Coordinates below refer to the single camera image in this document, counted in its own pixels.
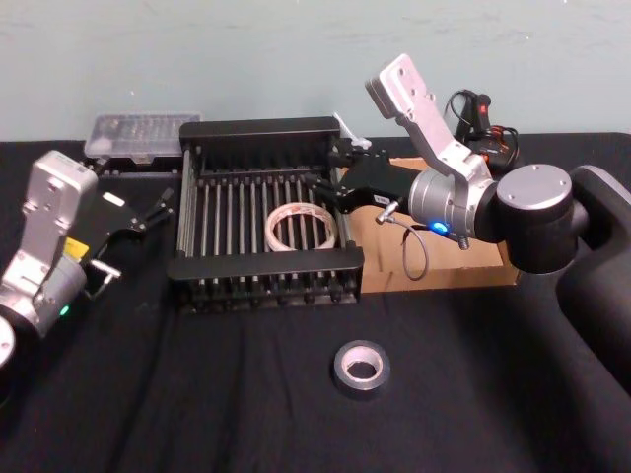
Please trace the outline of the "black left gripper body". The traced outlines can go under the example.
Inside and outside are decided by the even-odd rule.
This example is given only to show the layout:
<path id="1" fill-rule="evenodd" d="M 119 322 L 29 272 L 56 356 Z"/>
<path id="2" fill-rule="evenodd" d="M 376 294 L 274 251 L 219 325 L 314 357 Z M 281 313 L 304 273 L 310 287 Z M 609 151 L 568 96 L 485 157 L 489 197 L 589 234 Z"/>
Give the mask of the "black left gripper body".
<path id="1" fill-rule="evenodd" d="M 142 241 L 146 224 L 124 199 L 98 190 L 72 226 L 72 258 L 96 259 L 123 241 Z"/>

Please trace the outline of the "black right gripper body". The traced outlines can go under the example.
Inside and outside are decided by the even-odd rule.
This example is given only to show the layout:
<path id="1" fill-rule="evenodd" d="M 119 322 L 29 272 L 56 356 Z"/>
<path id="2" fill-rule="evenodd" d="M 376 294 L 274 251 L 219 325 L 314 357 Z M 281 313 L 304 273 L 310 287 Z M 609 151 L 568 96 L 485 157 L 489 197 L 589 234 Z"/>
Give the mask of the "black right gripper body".
<path id="1" fill-rule="evenodd" d="M 347 192 L 347 213 L 364 206 L 385 208 L 390 202 L 397 202 L 397 210 L 408 214 L 411 187 L 419 173 L 391 162 L 368 160 L 346 169 L 338 185 Z"/>

